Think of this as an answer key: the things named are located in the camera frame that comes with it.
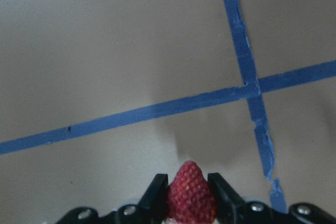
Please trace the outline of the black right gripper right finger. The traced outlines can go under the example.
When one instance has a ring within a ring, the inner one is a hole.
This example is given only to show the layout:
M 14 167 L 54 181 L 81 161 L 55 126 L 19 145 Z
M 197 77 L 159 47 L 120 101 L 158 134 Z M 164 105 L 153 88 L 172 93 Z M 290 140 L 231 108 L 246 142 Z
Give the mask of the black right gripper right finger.
M 246 202 L 219 173 L 209 173 L 207 182 L 217 202 L 219 223 L 244 223 Z

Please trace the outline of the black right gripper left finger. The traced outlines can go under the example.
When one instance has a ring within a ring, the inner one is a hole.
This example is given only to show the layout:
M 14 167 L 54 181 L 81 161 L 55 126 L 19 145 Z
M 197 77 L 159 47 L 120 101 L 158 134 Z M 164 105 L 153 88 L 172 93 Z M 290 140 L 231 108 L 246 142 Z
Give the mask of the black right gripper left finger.
M 161 223 L 166 218 L 168 175 L 156 174 L 138 203 L 142 223 Z

